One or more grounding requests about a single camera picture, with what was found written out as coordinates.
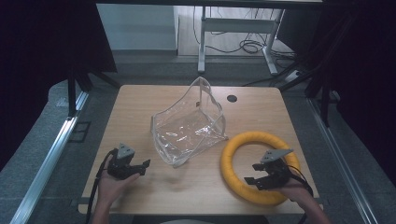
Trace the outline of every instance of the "gray carpet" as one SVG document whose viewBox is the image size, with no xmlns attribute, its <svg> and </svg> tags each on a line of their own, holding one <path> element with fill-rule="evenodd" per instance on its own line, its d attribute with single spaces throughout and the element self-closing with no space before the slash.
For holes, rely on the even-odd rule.
<svg viewBox="0 0 396 224">
<path fill-rule="evenodd" d="M 196 59 L 139 59 L 138 63 L 118 59 L 118 74 L 109 74 L 121 84 L 190 85 L 198 76 L 213 86 L 242 86 L 268 78 L 267 67 L 261 59 L 209 59 L 204 74 L 198 74 Z M 91 124 L 86 138 L 79 142 L 75 134 L 37 203 L 30 223 L 83 223 L 85 216 L 78 212 L 78 200 L 91 170 L 92 162 L 105 131 L 118 90 L 103 80 L 90 76 L 94 87 L 90 91 L 79 123 Z M 268 86 L 261 82 L 255 86 Z M 312 176 L 316 182 L 324 210 L 333 223 L 364 223 L 346 182 L 334 162 L 332 153 L 304 97 L 306 82 L 283 92 L 292 123 L 303 148 Z M 49 92 L 49 102 L 32 131 L 0 174 L 0 223 L 9 223 L 35 177 L 51 144 L 67 116 L 66 82 L 55 85 Z M 396 189 L 382 172 L 370 152 L 347 127 L 341 116 L 330 106 L 329 121 L 353 175 L 374 209 L 378 223 L 396 221 Z M 297 223 L 301 215 L 269 216 L 269 223 Z M 111 223 L 131 223 L 132 216 L 112 216 Z"/>
</svg>

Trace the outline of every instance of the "white wall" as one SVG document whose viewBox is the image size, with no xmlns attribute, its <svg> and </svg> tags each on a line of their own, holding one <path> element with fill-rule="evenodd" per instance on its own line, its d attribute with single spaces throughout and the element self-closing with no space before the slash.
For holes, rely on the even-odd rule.
<svg viewBox="0 0 396 224">
<path fill-rule="evenodd" d="M 111 49 L 177 49 L 173 6 L 97 4 Z"/>
</svg>

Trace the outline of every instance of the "transparent plastic basket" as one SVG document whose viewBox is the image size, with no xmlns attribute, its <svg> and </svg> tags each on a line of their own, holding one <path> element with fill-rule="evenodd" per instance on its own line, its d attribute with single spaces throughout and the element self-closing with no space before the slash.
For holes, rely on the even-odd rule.
<svg viewBox="0 0 396 224">
<path fill-rule="evenodd" d="M 178 167 L 228 139 L 225 125 L 221 105 L 213 97 L 209 82 L 198 77 L 178 101 L 152 116 L 151 132 L 163 160 Z"/>
</svg>

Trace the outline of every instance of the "yellow ring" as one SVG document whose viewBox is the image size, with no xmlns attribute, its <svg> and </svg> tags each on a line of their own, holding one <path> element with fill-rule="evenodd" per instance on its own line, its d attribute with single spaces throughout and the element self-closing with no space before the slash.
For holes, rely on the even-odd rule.
<svg viewBox="0 0 396 224">
<path fill-rule="evenodd" d="M 242 198 L 263 205 L 278 205 L 287 198 L 277 191 L 258 190 L 242 182 L 233 170 L 233 154 L 245 143 L 262 142 L 277 149 L 289 149 L 289 145 L 279 137 L 264 132 L 246 132 L 233 137 L 223 149 L 220 160 L 220 169 L 223 178 L 230 188 Z M 294 152 L 285 156 L 286 163 L 300 170 L 300 163 Z"/>
</svg>

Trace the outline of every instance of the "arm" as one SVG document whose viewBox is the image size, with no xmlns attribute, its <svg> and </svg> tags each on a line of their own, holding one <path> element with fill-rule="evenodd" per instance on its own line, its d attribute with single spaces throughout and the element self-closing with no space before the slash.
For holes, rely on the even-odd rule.
<svg viewBox="0 0 396 224">
<path fill-rule="evenodd" d="M 111 157 L 108 158 L 105 168 L 108 166 L 108 162 Z M 95 210 L 93 212 L 93 224 L 105 224 L 108 223 L 109 212 L 111 204 L 113 204 L 117 198 L 124 192 L 124 190 L 130 186 L 140 174 L 134 174 L 124 180 L 118 180 L 107 173 L 107 170 L 102 172 L 102 176 L 99 182 L 98 200 L 96 202 Z"/>
<path fill-rule="evenodd" d="M 305 211 L 310 223 L 330 224 L 329 218 L 323 212 L 317 201 L 304 188 L 303 184 L 291 178 L 282 188 L 277 189 Z"/>
</svg>

